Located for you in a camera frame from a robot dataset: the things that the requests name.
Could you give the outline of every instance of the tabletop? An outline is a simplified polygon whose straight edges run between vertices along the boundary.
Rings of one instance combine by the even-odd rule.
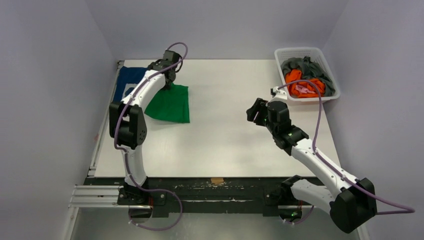
[[[126,60],[124,66],[146,67],[152,61]],[[247,121],[246,110],[256,98],[270,100],[270,88],[282,85],[275,60],[184,60],[174,83],[188,86],[190,123],[145,116],[142,149],[148,177],[314,177],[275,145],[265,127]],[[287,104],[292,124],[313,138],[318,104]],[[94,176],[124,177],[108,118],[100,130]],[[316,145],[340,165],[324,110]]]

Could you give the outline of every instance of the laundry basket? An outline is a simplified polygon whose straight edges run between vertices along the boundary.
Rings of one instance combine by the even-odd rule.
[[[323,102],[336,99],[340,96],[340,90],[339,85],[337,84],[336,79],[334,78],[330,67],[326,61],[326,58],[324,57],[323,52],[316,47],[286,47],[286,48],[279,48],[275,50],[275,60],[277,62],[278,72],[281,77],[282,84],[286,84],[285,76],[283,76],[283,71],[281,70],[281,64],[286,61],[289,58],[303,58],[303,57],[310,57],[310,60],[312,62],[316,62],[321,66],[322,70],[324,70],[331,81],[333,82],[335,93],[333,96],[323,96],[321,97],[321,100]],[[318,97],[308,97],[308,98],[296,98],[295,96],[290,96],[290,94],[287,94],[287,99],[289,101],[294,102],[318,102]]]

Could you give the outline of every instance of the gray wall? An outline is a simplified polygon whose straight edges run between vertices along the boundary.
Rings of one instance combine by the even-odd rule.
[[[0,1],[0,238],[58,240],[115,63],[83,0]]]
[[[424,235],[423,13],[422,0],[350,0],[324,47],[341,88],[325,106],[340,162],[417,210],[370,220],[373,240]]]
[[[86,0],[118,59],[157,58],[183,41],[191,59],[272,59],[322,48],[348,0]]]

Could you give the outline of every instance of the purple cable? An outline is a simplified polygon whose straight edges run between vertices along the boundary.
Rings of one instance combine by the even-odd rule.
[[[392,207],[395,208],[399,208],[399,209],[403,209],[403,210],[397,210],[397,211],[382,211],[382,212],[377,212],[377,215],[389,215],[389,214],[412,214],[415,213],[415,209],[413,209],[410,206],[405,206],[399,203],[395,203],[389,200],[386,200],[382,197],[376,196],[374,194],[372,194],[371,192],[363,189],[362,187],[358,186],[356,183],[352,182],[351,180],[349,180],[342,172],[338,171],[334,166],[332,166],[327,160],[325,160],[323,158],[323,156],[320,155],[320,153],[317,151],[317,137],[318,137],[318,129],[320,127],[320,121],[321,121],[321,111],[322,111],[322,106],[323,106],[323,101],[321,100],[321,94],[320,91],[318,90],[318,87],[311,81],[309,80],[295,80],[292,81],[290,83],[284,84],[283,86],[280,86],[278,89],[282,89],[285,88],[289,85],[295,84],[295,83],[299,83],[299,82],[307,82],[309,84],[312,85],[312,87],[315,89],[315,91],[318,93],[318,100],[319,100],[319,112],[318,112],[318,121],[316,123],[316,128],[315,128],[315,135],[313,136],[313,140],[312,140],[312,149],[315,152],[316,156],[327,166],[329,167],[331,170],[333,170],[337,175],[339,175],[341,177],[341,179],[345,180],[347,183],[349,183],[350,185],[352,185],[354,188],[358,189],[359,191],[361,191],[362,193],[366,194],[367,196],[380,201],[382,203],[385,203],[387,205],[390,205]],[[309,217],[310,213],[312,212],[313,208],[310,209],[310,211],[306,214],[305,218],[301,219],[300,221],[298,221],[297,223],[301,223],[303,222],[302,220],[306,219],[307,217]]]
[[[152,74],[152,75],[150,75],[146,80],[144,80],[141,84],[140,84],[140,86],[138,86],[136,89],[135,89],[135,91],[134,91],[134,94],[129,98],[129,100],[128,100],[128,102],[125,104],[125,106],[123,107],[123,109],[122,109],[122,112],[120,113],[120,115],[119,115],[119,118],[118,118],[118,122],[116,123],[116,129],[115,129],[115,134],[114,134],[114,138],[113,138],[113,145],[114,145],[114,147],[115,147],[115,149],[117,149],[117,150],[122,150],[122,151],[124,151],[125,152],[125,154],[124,154],[124,164],[125,164],[125,169],[126,169],[126,172],[128,173],[128,175],[129,175],[129,178],[131,179],[131,181],[132,181],[132,183],[138,188],[138,189],[140,189],[141,191],[144,191],[144,192],[148,192],[148,193],[152,193],[152,192],[166,192],[166,193],[169,193],[169,194],[171,194],[172,196],[174,196],[175,198],[176,198],[176,200],[178,201],[178,203],[179,203],[179,215],[178,215],[178,218],[175,220],[175,222],[173,223],[173,224],[171,224],[171,225],[169,225],[169,226],[166,226],[166,227],[160,227],[160,228],[155,228],[155,227],[149,227],[149,226],[144,226],[144,225],[140,225],[140,224],[138,224],[138,223],[135,223],[135,222],[133,222],[133,220],[131,219],[131,216],[129,216],[129,218],[130,218],[130,223],[132,223],[133,225],[135,225],[135,226],[137,226],[137,227],[139,227],[139,228],[142,228],[142,229],[147,229],[147,230],[151,230],[151,231],[164,231],[164,230],[168,230],[168,229],[170,229],[170,228],[172,228],[173,226],[175,226],[175,225],[177,225],[177,223],[181,220],[181,217],[183,216],[183,203],[181,202],[181,199],[175,194],[175,192],[172,192],[172,191],[170,191],[170,190],[167,190],[167,189],[145,189],[145,188],[143,188],[142,186],[140,186],[137,182],[136,182],[136,180],[134,179],[134,177],[133,177],[133,175],[132,175],[132,173],[131,173],[131,170],[130,170],[130,166],[129,166],[129,163],[128,163],[128,151],[125,149],[125,148],[123,148],[123,147],[120,147],[120,146],[118,146],[118,132],[119,132],[119,128],[120,128],[120,126],[121,126],[121,122],[122,122],[122,119],[124,118],[124,115],[125,115],[125,112],[127,111],[127,109],[128,109],[128,106],[133,102],[133,96],[136,96],[138,93],[139,93],[139,91],[143,88],[143,86],[144,85],[146,85],[146,83],[147,82],[149,82],[150,81],[150,79],[151,78],[154,78],[154,77],[156,77],[157,75],[159,75],[159,74],[161,74],[161,73],[163,73],[163,72],[165,72],[165,71],[167,71],[167,70],[169,70],[169,69],[172,69],[172,68],[174,68],[174,67],[176,67],[178,64],[180,64],[185,58],[186,58],[186,56],[187,56],[187,52],[189,51],[189,48],[187,47],[187,45],[185,44],[185,43],[183,43],[183,42],[176,42],[176,43],[174,43],[174,44],[172,44],[171,46],[169,46],[168,48],[167,48],[167,50],[169,50],[170,48],[172,48],[173,46],[175,46],[175,45],[183,45],[184,47],[185,47],[185,54],[184,54],[184,56],[183,57],[181,57],[180,59],[179,59],[179,61],[178,62],[176,62],[176,63],[174,63],[174,64],[172,64],[171,66],[169,66],[169,67],[166,67],[166,68],[164,68],[164,69],[162,69],[162,70],[160,70],[160,71],[157,71],[157,72],[155,72],[154,74]]]

